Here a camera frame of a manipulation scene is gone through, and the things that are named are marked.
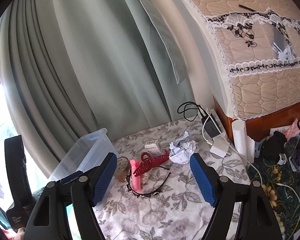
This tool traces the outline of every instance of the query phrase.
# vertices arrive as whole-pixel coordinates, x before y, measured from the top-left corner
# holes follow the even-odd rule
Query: small white box
[[[163,154],[163,148],[160,145],[160,141],[157,140],[152,140],[152,141],[148,141],[145,144],[145,149],[149,152],[149,153],[153,153],[153,154]]]

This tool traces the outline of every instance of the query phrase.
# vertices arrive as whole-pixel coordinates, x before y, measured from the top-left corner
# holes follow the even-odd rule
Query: metal screw
[[[79,181],[80,182],[86,182],[88,180],[88,177],[87,176],[81,176],[80,178],[79,178]]]
[[[226,177],[226,176],[221,176],[220,177],[220,181],[222,181],[222,182],[228,182],[228,177]]]
[[[260,184],[259,181],[254,180],[254,181],[252,182],[252,185],[255,186],[255,187],[260,187],[261,184]]]
[[[52,188],[54,187],[54,185],[55,185],[54,181],[50,181],[48,182],[47,187]]]

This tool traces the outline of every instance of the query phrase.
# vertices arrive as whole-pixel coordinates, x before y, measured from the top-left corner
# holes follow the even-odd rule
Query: tape roll
[[[129,174],[130,162],[127,157],[119,157],[117,160],[117,169],[115,170],[114,177],[119,182],[126,182],[126,176]]]

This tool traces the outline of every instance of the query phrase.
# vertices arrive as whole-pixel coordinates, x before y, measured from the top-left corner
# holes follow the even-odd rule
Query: black floral lace
[[[207,20],[209,22],[218,22],[218,23],[224,23],[226,18],[231,15],[231,14],[241,14],[245,17],[247,17],[248,19],[251,19],[251,17],[253,15],[260,15],[260,16],[263,16],[264,18],[266,19],[270,19],[271,15],[274,14],[274,15],[277,15],[278,17],[280,17],[282,20],[287,20],[288,22],[292,23],[292,19],[290,18],[287,18],[287,17],[281,17],[279,16],[275,11],[273,10],[267,10],[266,12],[242,12],[242,13],[238,13],[238,12],[232,12],[232,13],[226,13],[226,14],[222,14],[222,15],[219,15],[219,16],[216,16],[216,17],[212,17],[212,18],[209,18],[207,17]],[[289,45],[291,45],[291,42],[289,41],[289,36],[286,32],[286,27],[284,25],[282,25],[281,23],[272,23],[272,25],[278,30],[278,32],[280,34],[282,34],[286,41],[288,42]],[[300,28],[296,28],[294,27],[299,35],[300,35]],[[248,47],[255,47],[257,44],[255,42],[253,42],[253,39],[254,39],[254,33],[252,31],[252,23],[250,24],[245,24],[245,26],[241,25],[241,24],[238,24],[238,26],[231,26],[231,27],[228,27],[227,28],[228,30],[231,30],[233,33],[234,33],[234,36],[236,37],[242,37],[246,40],[246,43],[248,45]]]
[[[300,60],[292,62],[292,63],[273,63],[273,64],[256,64],[248,67],[234,67],[230,68],[229,71],[232,73],[244,73],[246,71],[253,71],[255,69],[263,70],[263,69],[272,69],[272,68],[285,68],[285,67],[294,67],[296,65],[300,65]]]

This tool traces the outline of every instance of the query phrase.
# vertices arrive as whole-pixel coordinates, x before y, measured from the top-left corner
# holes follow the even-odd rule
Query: beige quilted fabric
[[[238,5],[264,12],[271,8],[280,16],[300,20],[300,11],[292,0],[192,0],[205,16],[217,16],[233,11],[245,12]],[[215,34],[224,51],[228,64],[277,58],[272,50],[274,32],[271,24],[253,24],[256,47],[247,47],[245,40],[235,37],[224,28],[216,28]],[[300,56],[300,35],[289,26],[286,32],[297,56]],[[233,77],[232,85],[240,118],[269,114],[300,101],[300,68],[274,73]]]

